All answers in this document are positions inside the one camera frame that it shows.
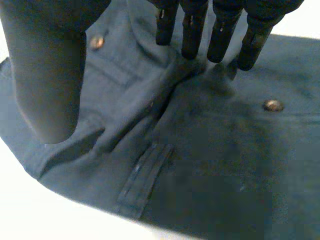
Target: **navy fabric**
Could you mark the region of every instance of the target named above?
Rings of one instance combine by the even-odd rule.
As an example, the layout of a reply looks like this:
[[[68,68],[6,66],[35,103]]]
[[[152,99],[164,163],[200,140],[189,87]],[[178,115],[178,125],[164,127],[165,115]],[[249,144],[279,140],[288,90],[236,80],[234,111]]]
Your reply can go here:
[[[7,59],[1,138],[40,184],[106,212],[205,239],[317,239],[320,41],[271,35],[255,67],[237,70],[243,13],[224,61],[207,65],[214,20],[187,61],[182,25],[158,46],[151,3],[110,4],[86,31],[87,46],[105,44],[86,49],[79,121],[59,144],[24,122]],[[264,111],[269,99],[284,110]]]

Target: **metal button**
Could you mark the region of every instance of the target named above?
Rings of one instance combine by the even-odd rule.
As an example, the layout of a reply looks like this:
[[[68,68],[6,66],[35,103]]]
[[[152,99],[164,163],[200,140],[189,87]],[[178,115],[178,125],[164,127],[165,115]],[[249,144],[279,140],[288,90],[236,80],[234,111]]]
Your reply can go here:
[[[92,50],[98,50],[105,44],[105,39],[102,36],[95,36],[91,39],[90,47]]]
[[[281,112],[284,105],[278,100],[267,100],[263,103],[263,108],[269,112]]]

